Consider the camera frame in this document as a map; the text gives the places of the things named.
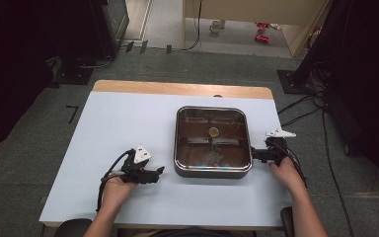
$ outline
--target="metal tray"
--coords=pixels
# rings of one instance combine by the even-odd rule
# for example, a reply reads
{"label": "metal tray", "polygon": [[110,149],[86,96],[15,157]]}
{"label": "metal tray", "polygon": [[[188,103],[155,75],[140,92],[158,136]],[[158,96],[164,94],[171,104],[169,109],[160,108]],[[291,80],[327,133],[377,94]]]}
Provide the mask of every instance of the metal tray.
{"label": "metal tray", "polygon": [[245,177],[252,167],[245,114],[231,108],[180,108],[174,161],[175,171],[183,177]]}

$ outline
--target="black cable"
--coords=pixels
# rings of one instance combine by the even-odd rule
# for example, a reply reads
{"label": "black cable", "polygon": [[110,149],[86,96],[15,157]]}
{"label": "black cable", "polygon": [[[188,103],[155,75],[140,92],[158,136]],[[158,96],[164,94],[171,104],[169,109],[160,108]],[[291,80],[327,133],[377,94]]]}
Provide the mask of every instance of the black cable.
{"label": "black cable", "polygon": [[115,162],[112,164],[112,166],[110,167],[110,169],[104,174],[104,176],[101,178],[101,184],[100,184],[100,190],[99,190],[99,193],[98,193],[98,204],[97,204],[97,212],[100,211],[100,208],[101,208],[101,203],[103,201],[103,191],[104,191],[104,188],[106,187],[106,182],[107,182],[107,177],[109,176],[109,174],[112,172],[113,168],[116,166],[116,164],[119,162],[119,160],[121,160],[122,157],[124,157],[125,155],[129,155],[132,153],[132,149],[131,150],[127,150],[126,152],[122,153],[116,160]]}
{"label": "black cable", "polygon": [[110,59],[104,63],[104,64],[101,64],[101,65],[95,65],[95,66],[79,66],[80,68],[89,68],[89,69],[95,69],[95,68],[102,68],[102,67],[105,67],[107,66],[111,61],[113,60],[112,57],[110,57]]}
{"label": "black cable", "polygon": [[283,126],[288,126],[288,125],[292,125],[292,124],[294,124],[295,122],[297,122],[299,119],[304,118],[304,117],[306,117],[306,116],[309,116],[309,115],[311,115],[312,113],[314,113],[314,112],[316,112],[316,111],[318,111],[318,110],[321,110],[321,108],[317,108],[316,110],[314,110],[314,111],[312,111],[312,112],[309,112],[309,113],[306,113],[306,114],[304,114],[304,115],[302,115],[302,116],[299,116],[299,117],[297,117],[297,118],[294,118],[294,119],[292,119],[292,120],[290,120],[290,121],[288,121],[288,122],[282,124],[281,127],[283,127]]}
{"label": "black cable", "polygon": [[331,156],[329,154],[328,132],[326,130],[326,122],[325,122],[325,110],[322,111],[322,123],[323,123],[323,131],[325,134],[326,155],[328,158],[329,169],[331,170],[332,179],[334,180],[335,186],[337,187],[338,195],[340,196],[343,213],[345,214],[347,227],[349,228],[349,234],[351,237],[353,237],[353,230],[352,230],[352,226],[350,224],[349,215],[348,215],[347,210],[346,210],[346,206],[345,206],[345,202],[343,200],[340,185],[338,184],[337,177],[335,176],[334,168],[332,167]]}
{"label": "black cable", "polygon": [[301,167],[301,164],[300,164],[300,160],[298,159],[298,157],[297,157],[297,155],[294,153],[294,151],[293,150],[291,150],[290,148],[288,148],[287,147],[287,150],[288,150],[288,152],[290,152],[291,154],[293,154],[293,158],[295,159],[295,161],[298,163],[298,166],[300,166]]}
{"label": "black cable", "polygon": [[315,99],[313,99],[312,100],[313,101],[313,104],[317,107],[317,108],[320,108],[320,109],[325,109],[326,108],[326,105],[318,105],[317,103],[316,103],[316,101],[315,101]]}
{"label": "black cable", "polygon": [[299,99],[298,101],[293,102],[293,103],[291,103],[290,105],[286,106],[285,108],[281,109],[281,110],[278,112],[278,114],[283,113],[284,111],[286,111],[286,110],[288,110],[288,109],[294,107],[295,105],[297,105],[297,104],[299,104],[299,103],[301,103],[301,102],[309,101],[309,100],[311,100],[311,99],[318,99],[318,98],[321,98],[320,96],[318,96],[319,93],[322,93],[322,91],[316,92],[316,93],[314,93],[314,94],[312,94],[312,95],[308,95],[308,96],[304,96],[304,97],[302,97],[302,98]]}
{"label": "black cable", "polygon": [[199,19],[201,18],[201,7],[202,7],[202,0],[199,0],[199,8],[198,8],[198,27],[196,28],[197,31],[197,37],[195,39],[195,42],[192,44],[189,48],[183,48],[182,51],[188,51],[196,47],[196,45],[199,43]]}

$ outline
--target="black stand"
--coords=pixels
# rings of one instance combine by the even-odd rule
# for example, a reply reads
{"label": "black stand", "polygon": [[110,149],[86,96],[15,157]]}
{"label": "black stand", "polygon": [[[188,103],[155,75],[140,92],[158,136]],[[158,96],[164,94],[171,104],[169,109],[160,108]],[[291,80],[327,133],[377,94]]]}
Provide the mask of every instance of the black stand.
{"label": "black stand", "polygon": [[82,68],[81,66],[92,67],[96,65],[96,62],[81,60],[81,64],[76,59],[70,57],[62,58],[62,63],[51,82],[53,84],[88,85],[94,69]]}
{"label": "black stand", "polygon": [[292,78],[295,75],[295,71],[288,70],[276,70],[278,73],[279,82],[281,83],[282,90],[285,94],[313,94],[313,90],[308,88],[305,85],[296,85],[294,84]]}

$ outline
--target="power cord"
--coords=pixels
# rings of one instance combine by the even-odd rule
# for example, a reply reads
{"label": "power cord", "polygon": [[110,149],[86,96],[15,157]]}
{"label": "power cord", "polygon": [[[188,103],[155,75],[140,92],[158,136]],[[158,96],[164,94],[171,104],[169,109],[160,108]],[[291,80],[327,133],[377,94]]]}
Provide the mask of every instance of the power cord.
{"label": "power cord", "polygon": [[104,191],[104,188],[106,187],[106,182],[107,180],[113,178],[113,177],[110,177],[109,178],[109,175],[110,173],[112,172],[112,170],[114,169],[114,167],[116,166],[116,164],[119,162],[119,160],[121,160],[122,157],[124,157],[125,155],[129,155],[131,154],[132,151],[131,150],[128,150],[128,151],[125,151],[124,153],[122,153],[116,160],[115,162],[110,166],[109,170],[104,174],[104,176],[101,178],[102,182],[100,184],[100,188],[99,188],[99,193],[98,193],[98,205],[97,205],[97,212],[100,211],[100,208],[101,208],[101,203],[103,201],[103,191]]}
{"label": "power cord", "polygon": [[107,66],[111,61],[113,60],[113,57],[111,56],[110,57],[110,60],[102,65],[96,65],[96,66],[79,66],[80,68],[88,68],[88,69],[94,69],[94,68],[102,68],[102,67],[105,67]]}
{"label": "power cord", "polygon": [[295,122],[297,122],[298,120],[302,119],[302,118],[305,118],[306,116],[309,116],[311,114],[313,114],[314,112],[318,111],[318,110],[321,110],[323,109],[324,107],[323,106],[320,106],[316,103],[316,99],[322,99],[322,96],[318,96],[318,94],[322,93],[322,91],[319,91],[319,92],[316,92],[312,95],[308,95],[308,96],[305,96],[305,97],[302,97],[300,100],[294,102],[294,103],[291,103],[290,105],[286,106],[285,108],[283,108],[282,110],[280,110],[278,112],[278,114],[280,115],[281,113],[283,113],[284,111],[287,111],[288,109],[291,109],[293,108],[294,106],[298,105],[299,103],[301,102],[305,102],[305,101],[313,101],[313,104],[317,107],[316,110],[312,111],[312,112],[309,112],[309,113],[306,113],[304,115],[301,115],[297,118],[294,118],[284,124],[281,125],[281,127],[284,127],[284,126],[288,126],[288,125],[292,125],[294,124]]}
{"label": "power cord", "polygon": [[327,158],[328,158],[329,169],[331,170],[332,179],[334,180],[335,186],[337,187],[338,195],[340,196],[343,213],[345,214],[345,218],[346,218],[346,222],[347,222],[347,227],[349,229],[349,235],[351,237],[353,237],[354,235],[353,235],[352,225],[350,224],[349,215],[348,215],[347,210],[346,210],[346,205],[345,205],[344,200],[343,200],[343,196],[342,196],[342,192],[341,192],[341,189],[340,189],[340,185],[338,184],[337,177],[335,176],[334,168],[332,167],[331,156],[329,154],[328,132],[326,130],[326,122],[325,122],[325,110],[322,111],[322,123],[323,123],[323,131],[324,131],[324,134],[325,134],[326,155],[327,155]]}
{"label": "power cord", "polygon": [[198,43],[199,43],[199,19],[201,18],[201,8],[202,8],[202,0],[199,0],[199,7],[198,7],[198,27],[195,27],[196,32],[197,32],[197,36],[196,36],[195,42],[192,44],[191,47],[189,47],[189,48],[183,48],[182,51],[188,51],[188,50],[191,50],[191,49],[195,48],[195,47],[198,45]]}

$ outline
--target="floor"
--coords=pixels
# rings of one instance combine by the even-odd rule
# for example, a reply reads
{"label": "floor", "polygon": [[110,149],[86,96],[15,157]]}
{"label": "floor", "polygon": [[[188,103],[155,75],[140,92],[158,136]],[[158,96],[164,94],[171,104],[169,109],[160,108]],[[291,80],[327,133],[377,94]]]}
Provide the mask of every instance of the floor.
{"label": "floor", "polygon": [[[133,15],[141,15],[146,10],[141,7],[140,11],[136,11],[137,8],[134,5],[130,8],[133,9],[132,12],[129,11],[130,19]],[[174,49],[191,47],[197,38],[198,22],[197,19],[186,19],[187,35],[185,45],[183,45],[182,12],[183,1],[152,0],[142,38],[136,40],[126,37],[124,43],[135,41],[136,45],[139,45],[142,41],[148,40],[147,46],[149,47],[166,48],[167,45],[171,45]],[[212,20],[200,20],[199,43],[193,49],[194,51],[292,57],[282,31],[276,27],[269,27],[262,33],[262,35],[269,37],[268,42],[262,42],[255,40],[258,30],[255,23],[227,21],[225,28],[217,34],[210,31],[211,24]],[[136,29],[133,26],[129,26],[126,35],[131,35],[135,31]],[[307,50],[305,49],[298,58],[303,58],[306,53]]]}

